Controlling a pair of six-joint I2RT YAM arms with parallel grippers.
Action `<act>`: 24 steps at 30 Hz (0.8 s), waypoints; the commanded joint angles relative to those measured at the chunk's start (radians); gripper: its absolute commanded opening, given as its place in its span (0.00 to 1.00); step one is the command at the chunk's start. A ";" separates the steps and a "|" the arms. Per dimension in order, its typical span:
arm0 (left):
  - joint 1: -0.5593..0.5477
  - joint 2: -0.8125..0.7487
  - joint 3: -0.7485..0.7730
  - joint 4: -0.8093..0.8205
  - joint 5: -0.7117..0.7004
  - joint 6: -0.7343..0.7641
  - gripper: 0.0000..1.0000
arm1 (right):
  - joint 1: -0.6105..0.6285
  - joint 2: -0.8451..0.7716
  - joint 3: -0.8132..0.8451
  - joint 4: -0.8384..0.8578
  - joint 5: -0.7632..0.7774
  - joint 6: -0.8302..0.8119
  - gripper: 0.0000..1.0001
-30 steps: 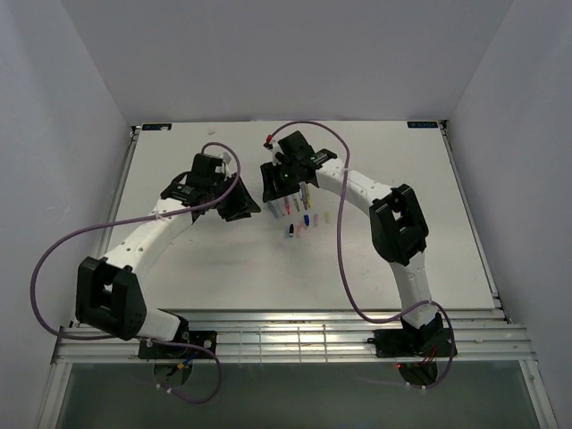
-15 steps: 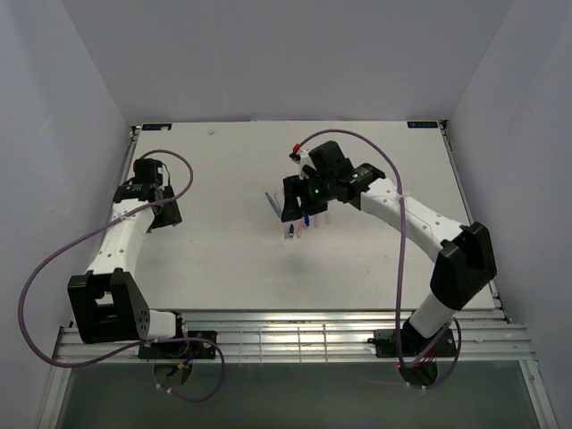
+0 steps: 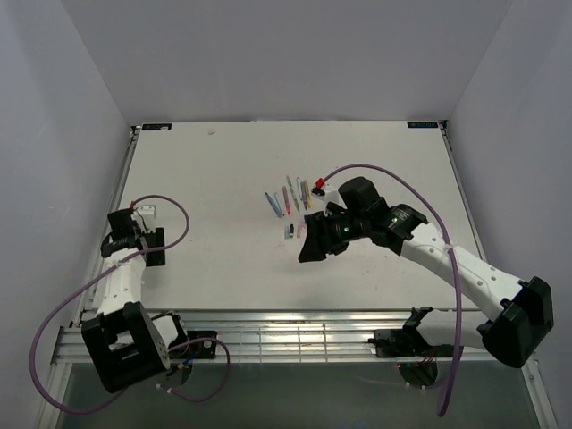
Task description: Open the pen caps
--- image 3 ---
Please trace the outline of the yellow highlighter pen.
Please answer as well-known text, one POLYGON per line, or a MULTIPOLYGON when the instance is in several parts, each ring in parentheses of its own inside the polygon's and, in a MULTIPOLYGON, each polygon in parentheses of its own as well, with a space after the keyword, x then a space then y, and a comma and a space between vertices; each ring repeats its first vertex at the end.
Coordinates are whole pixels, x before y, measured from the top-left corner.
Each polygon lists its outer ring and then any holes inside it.
POLYGON ((312 204, 311 204, 311 192, 310 192, 310 187, 308 185, 308 181, 304 180, 304 189, 305 189, 305 196, 306 196, 306 201, 307 201, 307 208, 311 208, 312 204))

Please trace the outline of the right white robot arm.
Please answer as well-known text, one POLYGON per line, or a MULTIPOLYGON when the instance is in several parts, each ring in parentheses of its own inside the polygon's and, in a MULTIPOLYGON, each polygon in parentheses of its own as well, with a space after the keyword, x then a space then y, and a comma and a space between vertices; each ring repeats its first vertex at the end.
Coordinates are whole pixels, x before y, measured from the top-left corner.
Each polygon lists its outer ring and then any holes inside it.
POLYGON ((398 329, 377 330, 370 339, 379 357, 413 357, 429 349, 484 349, 503 365, 520 368, 554 325, 551 287, 534 276, 522 280, 489 265, 461 247, 416 209, 390 206, 363 176, 333 189, 318 181, 311 190, 324 210, 305 217, 306 239, 299 262, 338 256, 356 240, 368 239, 422 266, 468 298, 476 315, 414 308, 398 329))

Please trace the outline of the pink highlighter pen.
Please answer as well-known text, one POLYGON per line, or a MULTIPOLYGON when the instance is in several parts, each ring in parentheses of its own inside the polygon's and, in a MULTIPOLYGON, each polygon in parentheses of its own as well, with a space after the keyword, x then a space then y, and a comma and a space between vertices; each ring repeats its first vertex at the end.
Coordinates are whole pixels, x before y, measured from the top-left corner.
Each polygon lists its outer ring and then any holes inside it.
POLYGON ((291 215, 290 199, 289 199, 289 194, 288 194, 286 186, 282 186, 282 196, 284 199, 284 205, 285 205, 286 213, 287 213, 287 215, 291 215))

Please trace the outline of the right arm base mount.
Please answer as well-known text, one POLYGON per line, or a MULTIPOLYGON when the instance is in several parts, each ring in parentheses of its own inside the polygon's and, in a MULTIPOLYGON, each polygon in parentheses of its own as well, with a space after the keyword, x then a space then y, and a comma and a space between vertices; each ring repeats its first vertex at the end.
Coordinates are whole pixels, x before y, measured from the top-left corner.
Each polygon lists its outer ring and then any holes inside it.
POLYGON ((376 329, 367 343, 378 358, 452 358, 461 325, 456 310, 413 307, 401 327, 376 329))

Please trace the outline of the light blue pen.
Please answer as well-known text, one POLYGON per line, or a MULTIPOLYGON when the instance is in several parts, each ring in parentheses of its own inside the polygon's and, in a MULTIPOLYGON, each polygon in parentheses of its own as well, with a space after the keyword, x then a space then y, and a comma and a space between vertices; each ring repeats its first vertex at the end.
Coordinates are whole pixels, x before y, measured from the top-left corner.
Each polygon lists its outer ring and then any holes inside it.
POLYGON ((283 218, 283 212, 280 209, 279 205, 277 204, 276 200, 272 198, 267 192, 265 193, 266 200, 270 204, 271 208, 273 209, 274 213, 278 218, 283 218))

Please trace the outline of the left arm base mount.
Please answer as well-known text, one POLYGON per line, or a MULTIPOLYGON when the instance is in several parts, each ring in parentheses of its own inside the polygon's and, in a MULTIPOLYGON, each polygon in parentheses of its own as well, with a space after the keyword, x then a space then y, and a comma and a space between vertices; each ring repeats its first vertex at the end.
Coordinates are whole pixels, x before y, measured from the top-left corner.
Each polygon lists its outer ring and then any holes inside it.
POLYGON ((177 336, 169 345, 169 357, 180 360, 187 359, 214 359, 216 357, 216 342, 218 337, 217 331, 201 331, 188 329, 179 315, 172 314, 171 318, 175 323, 177 336), (187 344, 182 348, 173 350, 175 346, 179 346, 186 341, 202 339, 192 344, 187 344))

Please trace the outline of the purple highlighter pen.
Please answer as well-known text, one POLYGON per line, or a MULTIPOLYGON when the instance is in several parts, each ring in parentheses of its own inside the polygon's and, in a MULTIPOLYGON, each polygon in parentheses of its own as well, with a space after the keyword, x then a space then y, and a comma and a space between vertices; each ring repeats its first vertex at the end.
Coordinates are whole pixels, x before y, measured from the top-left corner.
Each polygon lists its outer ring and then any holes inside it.
POLYGON ((308 200, 307 200, 307 187, 306 187, 306 182, 305 182, 305 181, 302 181, 300 187, 301 187, 301 194, 302 194, 303 206, 304 206, 305 210, 308 210, 309 205, 308 205, 308 200))

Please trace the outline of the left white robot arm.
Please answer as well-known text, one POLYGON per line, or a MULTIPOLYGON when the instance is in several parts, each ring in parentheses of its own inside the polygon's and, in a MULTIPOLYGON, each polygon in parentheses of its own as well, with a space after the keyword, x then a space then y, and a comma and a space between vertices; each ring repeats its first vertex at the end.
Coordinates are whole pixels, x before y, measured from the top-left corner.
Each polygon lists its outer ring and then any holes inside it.
POLYGON ((141 302, 144 271, 166 263, 156 207, 117 210, 107 220, 111 230, 100 253, 111 272, 103 278, 101 305, 82 324, 81 336, 104 388, 116 393, 167 371, 170 357, 188 350, 189 335, 176 314, 151 316, 141 302))

